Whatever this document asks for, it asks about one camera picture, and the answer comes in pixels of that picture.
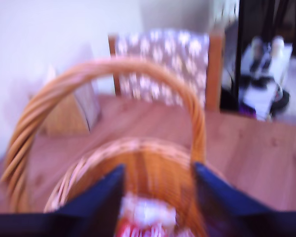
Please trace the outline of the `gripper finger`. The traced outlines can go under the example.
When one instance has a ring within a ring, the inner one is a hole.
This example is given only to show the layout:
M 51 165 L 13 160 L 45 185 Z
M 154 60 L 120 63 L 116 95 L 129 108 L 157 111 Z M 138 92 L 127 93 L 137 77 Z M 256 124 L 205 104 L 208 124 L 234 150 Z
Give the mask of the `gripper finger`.
M 125 166 L 119 165 L 88 190 L 52 213 L 47 237 L 111 237 L 123 194 Z
M 252 237 L 244 218 L 271 209 L 232 187 L 207 166 L 193 165 L 197 199 L 210 237 Z

